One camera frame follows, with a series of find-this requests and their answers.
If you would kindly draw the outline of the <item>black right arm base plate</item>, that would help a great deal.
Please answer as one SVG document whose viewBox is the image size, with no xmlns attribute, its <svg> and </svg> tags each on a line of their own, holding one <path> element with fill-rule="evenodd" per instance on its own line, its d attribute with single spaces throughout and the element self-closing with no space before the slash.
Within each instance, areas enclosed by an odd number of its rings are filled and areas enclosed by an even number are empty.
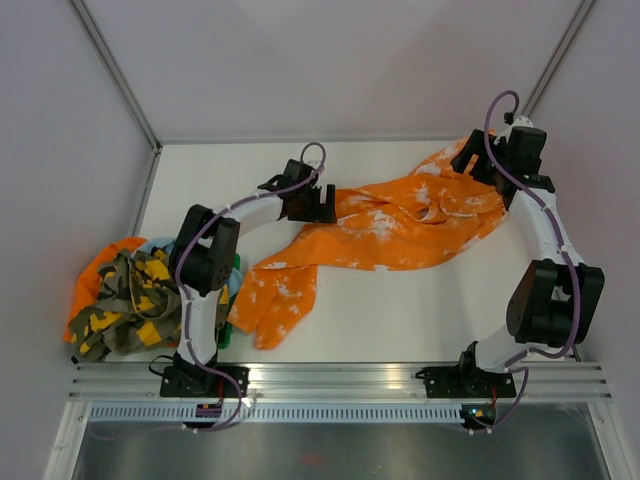
<svg viewBox="0 0 640 480">
<path fill-rule="evenodd" d="M 415 374 L 424 384 L 426 395 L 432 399 L 515 398 L 513 376 L 459 366 L 426 367 Z"/>
</svg>

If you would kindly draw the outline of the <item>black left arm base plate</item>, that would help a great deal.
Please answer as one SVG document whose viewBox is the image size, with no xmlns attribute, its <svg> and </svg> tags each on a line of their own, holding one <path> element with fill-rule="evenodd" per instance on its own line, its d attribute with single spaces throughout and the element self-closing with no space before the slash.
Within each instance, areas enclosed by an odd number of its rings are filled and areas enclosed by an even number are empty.
<svg viewBox="0 0 640 480">
<path fill-rule="evenodd" d="M 163 398 L 233 398 L 245 396 L 249 385 L 249 369 L 239 366 L 223 366 L 220 371 L 233 379 L 238 387 L 221 375 L 195 369 L 182 371 L 174 366 L 166 367 L 159 395 Z"/>
</svg>

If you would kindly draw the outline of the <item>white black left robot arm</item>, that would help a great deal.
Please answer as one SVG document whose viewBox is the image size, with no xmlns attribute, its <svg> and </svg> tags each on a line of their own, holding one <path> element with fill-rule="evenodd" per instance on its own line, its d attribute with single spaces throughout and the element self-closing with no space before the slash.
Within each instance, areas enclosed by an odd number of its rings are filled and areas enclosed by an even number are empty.
<svg viewBox="0 0 640 480">
<path fill-rule="evenodd" d="M 270 223 L 334 224 L 336 187 L 317 185 L 324 161 L 313 166 L 291 159 L 284 172 L 254 193 L 217 210 L 189 208 L 171 251 L 169 266 L 181 297 L 181 337 L 175 363 L 187 366 L 183 386 L 197 397 L 217 386 L 218 299 L 231 277 L 238 240 Z"/>
</svg>

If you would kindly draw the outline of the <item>orange white tie-dye trousers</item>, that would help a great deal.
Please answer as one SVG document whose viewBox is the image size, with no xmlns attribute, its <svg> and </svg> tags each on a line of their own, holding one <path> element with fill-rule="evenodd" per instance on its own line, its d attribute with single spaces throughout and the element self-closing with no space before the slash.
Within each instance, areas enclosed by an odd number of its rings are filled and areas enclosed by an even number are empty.
<svg viewBox="0 0 640 480">
<path fill-rule="evenodd" d="M 492 233 L 506 209 L 490 186 L 453 171 L 461 138 L 410 173 L 340 189 L 335 224 L 304 226 L 283 250 L 251 267 L 229 322 L 274 349 L 308 315 L 321 266 L 364 271 L 435 267 Z"/>
</svg>

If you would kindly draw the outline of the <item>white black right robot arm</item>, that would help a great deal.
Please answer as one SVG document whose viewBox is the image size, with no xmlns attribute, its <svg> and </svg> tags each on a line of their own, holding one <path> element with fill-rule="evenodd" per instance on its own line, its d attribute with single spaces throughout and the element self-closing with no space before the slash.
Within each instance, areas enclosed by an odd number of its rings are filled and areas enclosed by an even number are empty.
<svg viewBox="0 0 640 480">
<path fill-rule="evenodd" d="M 519 117 L 500 135 L 474 130 L 451 162 L 499 194 L 524 241 L 529 264 L 506 306 L 505 324 L 473 343 L 474 361 L 456 370 L 457 387 L 480 395 L 493 372 L 529 355 L 559 359 L 584 341 L 605 277 L 576 251 L 564 228 L 553 181 L 540 172 L 547 134 Z"/>
</svg>

